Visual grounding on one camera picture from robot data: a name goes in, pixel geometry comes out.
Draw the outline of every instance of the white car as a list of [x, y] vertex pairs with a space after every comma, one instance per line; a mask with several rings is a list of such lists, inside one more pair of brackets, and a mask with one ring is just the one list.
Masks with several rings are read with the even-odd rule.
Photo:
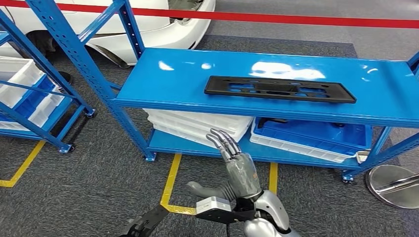
[[[109, 6], [112, 0], [55, 0], [56, 3]], [[214, 11], [215, 0], [130, 0], [132, 8], [155, 8]], [[30, 8], [0, 6], [16, 26], [43, 52], [54, 51], [56, 45], [45, 26]], [[73, 30], [79, 34], [99, 13], [62, 11]], [[135, 16], [146, 47], [193, 49], [204, 36], [210, 20], [174, 19], [157, 16]], [[121, 67], [136, 64], [136, 58], [116, 14], [87, 43]], [[0, 56], [21, 57], [6, 43], [0, 47]]]

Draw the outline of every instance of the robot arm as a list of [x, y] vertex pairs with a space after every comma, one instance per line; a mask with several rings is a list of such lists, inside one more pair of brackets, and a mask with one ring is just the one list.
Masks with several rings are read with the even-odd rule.
[[[188, 183], [192, 193], [206, 198], [197, 202], [196, 217], [224, 224], [244, 221], [246, 237], [299, 237], [290, 228], [288, 214], [279, 198], [260, 188], [251, 156], [243, 153], [224, 131], [211, 129], [207, 138], [220, 151], [229, 182], [217, 189], [204, 188], [197, 182]], [[232, 200], [237, 201], [233, 210], [229, 202]]]

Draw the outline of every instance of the yellow floor line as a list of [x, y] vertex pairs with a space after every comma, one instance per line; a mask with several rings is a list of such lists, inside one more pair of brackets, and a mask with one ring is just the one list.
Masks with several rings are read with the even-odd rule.
[[166, 181], [165, 189], [163, 190], [163, 195], [162, 195], [162, 200], [160, 201], [160, 205], [162, 205], [163, 207], [165, 207], [168, 211], [172, 213], [195, 215], [195, 208], [169, 205], [171, 192], [173, 191], [174, 181], [176, 179], [176, 175], [179, 169], [181, 158], [182, 158], [181, 154], [174, 155], [173, 161], [171, 163], [168, 179]]
[[0, 186], [1, 187], [13, 187], [17, 181], [20, 179], [22, 174], [26, 171], [26, 169], [29, 167], [29, 165], [32, 163], [32, 161], [37, 157], [39, 151], [42, 149], [42, 147], [45, 145], [45, 141], [39, 141], [35, 148], [31, 151], [29, 156], [26, 158], [26, 160], [23, 162], [23, 164], [19, 167], [17, 172], [13, 175], [13, 177], [10, 180], [0, 180]]
[[167, 205], [164, 207], [172, 213], [186, 214], [186, 215], [192, 215], [192, 216], [196, 214], [195, 208], [193, 207], [175, 206], [175, 205]]
[[278, 163], [271, 162], [269, 168], [269, 190], [277, 193], [278, 190]]

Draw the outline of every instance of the dark carpet area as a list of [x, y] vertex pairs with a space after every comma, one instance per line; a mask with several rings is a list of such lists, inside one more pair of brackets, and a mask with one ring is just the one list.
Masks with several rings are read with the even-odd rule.
[[[279, 39], [205, 36], [198, 48], [356, 57], [353, 45], [347, 43]], [[128, 76], [130, 69], [118, 68], [96, 52], [92, 55], [109, 80], [122, 83]], [[15, 187], [0, 188], [0, 236], [117, 236], [128, 219], [160, 202], [173, 155], [159, 154], [156, 162], [145, 162], [63, 53], [55, 53], [51, 60], [74, 76], [74, 87], [98, 115], [76, 138], [74, 152], [60, 154], [46, 144]], [[128, 112], [147, 135], [151, 124], [145, 113]], [[35, 144], [0, 137], [0, 179], [9, 179]], [[256, 167], [263, 188], [267, 188], [269, 164], [256, 162]], [[170, 204], [194, 206], [198, 199], [185, 188], [191, 180], [217, 186], [226, 180], [225, 167], [219, 159], [183, 156]], [[368, 192], [362, 176], [357, 181], [355, 186], [343, 184], [338, 170], [280, 164], [278, 195], [292, 227], [303, 237], [415, 236], [412, 228], [418, 223], [417, 212], [381, 203]], [[224, 225], [170, 214], [153, 236], [225, 237], [226, 233]], [[231, 236], [244, 236], [241, 224], [231, 226]]]

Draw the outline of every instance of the shelf board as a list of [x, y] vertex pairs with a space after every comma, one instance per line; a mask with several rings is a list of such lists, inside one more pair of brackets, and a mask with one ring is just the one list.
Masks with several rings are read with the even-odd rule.
[[[349, 158], [342, 163], [336, 163], [252, 143], [249, 141], [249, 138], [250, 131], [248, 131], [240, 140], [239, 145], [244, 152], [251, 154], [251, 157], [255, 161], [312, 165], [338, 169], [359, 169], [358, 162], [355, 158]], [[153, 152], [221, 157], [218, 150], [215, 148], [211, 148], [158, 130], [153, 130], [148, 149]]]
[[[54, 111], [52, 111], [48, 120], [42, 126], [42, 129], [50, 132], [52, 128], [54, 128], [54, 126], [61, 119], [61, 117], [68, 111], [69, 107], [71, 106], [72, 100], [73, 99], [70, 97], [65, 97], [63, 101], [61, 101], [61, 103], [57, 107], [55, 107]], [[36, 135], [35, 133], [31, 131], [0, 129], [0, 135], [34, 139], [34, 140], [42, 140], [41, 137], [39, 137], [38, 135]]]
[[[340, 82], [355, 104], [207, 95], [210, 76]], [[120, 106], [418, 127], [419, 81], [406, 62], [147, 48], [114, 102]]]
[[8, 42], [9, 40], [11, 40], [9, 33], [5, 31], [0, 31], [0, 46]]

